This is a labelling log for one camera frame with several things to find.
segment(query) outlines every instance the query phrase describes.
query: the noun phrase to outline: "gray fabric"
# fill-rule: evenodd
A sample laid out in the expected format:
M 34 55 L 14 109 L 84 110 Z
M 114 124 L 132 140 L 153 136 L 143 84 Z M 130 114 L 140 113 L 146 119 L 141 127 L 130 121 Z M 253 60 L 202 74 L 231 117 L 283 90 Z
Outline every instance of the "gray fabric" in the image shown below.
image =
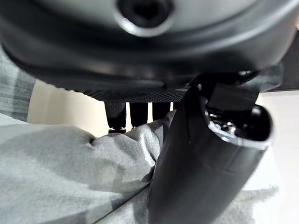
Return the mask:
M 99 139 L 0 115 L 0 223 L 146 224 L 149 182 L 173 114 Z M 268 169 L 262 162 L 215 224 L 262 223 L 256 209 L 272 214 L 279 187 Z
M 0 46 L 0 113 L 27 120 L 35 79 L 17 68 Z

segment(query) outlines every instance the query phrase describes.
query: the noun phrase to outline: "black mesh fabric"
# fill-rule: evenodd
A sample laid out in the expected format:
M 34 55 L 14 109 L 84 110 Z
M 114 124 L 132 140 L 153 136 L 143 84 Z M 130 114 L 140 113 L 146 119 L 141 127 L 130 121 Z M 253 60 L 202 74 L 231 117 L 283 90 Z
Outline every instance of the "black mesh fabric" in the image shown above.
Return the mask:
M 134 91 L 83 91 L 83 93 L 99 101 L 129 103 L 179 102 L 185 94 L 184 91 L 171 90 L 156 93 L 140 93 Z

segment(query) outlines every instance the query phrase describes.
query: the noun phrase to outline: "black plastic part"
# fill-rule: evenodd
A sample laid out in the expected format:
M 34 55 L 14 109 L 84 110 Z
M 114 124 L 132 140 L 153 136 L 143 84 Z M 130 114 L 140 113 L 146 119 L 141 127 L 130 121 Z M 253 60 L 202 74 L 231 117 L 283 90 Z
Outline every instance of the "black plastic part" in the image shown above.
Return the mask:
M 163 119 L 170 111 L 170 103 L 153 103 L 153 120 Z
M 167 90 L 185 88 L 199 74 L 225 76 L 276 64 L 292 42 L 298 6 L 299 0 L 261 0 L 217 24 L 144 40 L 76 23 L 34 1 L 0 0 L 0 39 L 27 72 L 47 83 L 91 91 L 104 101 L 111 93 L 99 93 L 102 86 L 116 93 L 122 86 L 135 97 L 143 94 L 142 102 L 164 91 L 171 102 L 174 99 Z M 52 76 L 50 71 L 59 75 Z M 105 80 L 105 85 L 91 89 L 92 82 L 82 81 L 90 79 L 90 74 L 92 82 Z M 127 86 L 117 81 L 120 77 L 126 78 Z
M 178 109 L 178 106 L 179 106 L 179 102 L 174 102 L 173 103 L 173 109 L 174 110 Z
M 125 103 L 114 103 L 105 102 L 105 110 L 108 125 L 112 128 L 111 132 L 122 132 L 122 129 L 126 127 L 126 104 Z
M 207 106 L 219 111 L 248 111 L 256 104 L 259 92 L 217 84 Z
M 208 126 L 206 99 L 193 87 L 180 103 L 158 158 L 149 193 L 150 224 L 209 224 L 232 202 L 272 138 L 265 109 L 263 139 L 229 142 Z
M 168 0 L 118 0 L 117 6 L 124 18 L 142 28 L 161 25 L 172 12 Z
M 148 122 L 148 108 L 147 103 L 131 103 L 130 114 L 132 127 L 139 127 Z

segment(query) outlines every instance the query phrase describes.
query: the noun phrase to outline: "metal screw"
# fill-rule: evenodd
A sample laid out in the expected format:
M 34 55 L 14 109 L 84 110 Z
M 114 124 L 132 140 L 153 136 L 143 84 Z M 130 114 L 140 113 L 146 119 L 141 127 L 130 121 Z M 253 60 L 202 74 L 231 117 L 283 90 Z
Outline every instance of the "metal screw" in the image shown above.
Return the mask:
M 237 129 L 236 125 L 234 125 L 232 122 L 228 122 L 228 123 L 226 124 L 226 127 L 228 128 L 228 132 L 229 132 L 230 134 L 235 134 L 235 131 L 236 131 L 236 129 Z

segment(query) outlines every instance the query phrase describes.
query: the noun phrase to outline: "white wall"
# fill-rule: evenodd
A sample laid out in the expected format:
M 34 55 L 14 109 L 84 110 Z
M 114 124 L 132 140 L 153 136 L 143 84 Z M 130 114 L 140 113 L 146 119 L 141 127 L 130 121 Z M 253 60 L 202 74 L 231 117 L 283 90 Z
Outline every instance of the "white wall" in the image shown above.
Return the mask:
M 278 223 L 299 223 L 299 91 L 263 93 L 261 104 L 274 120 L 274 155 L 285 187 Z

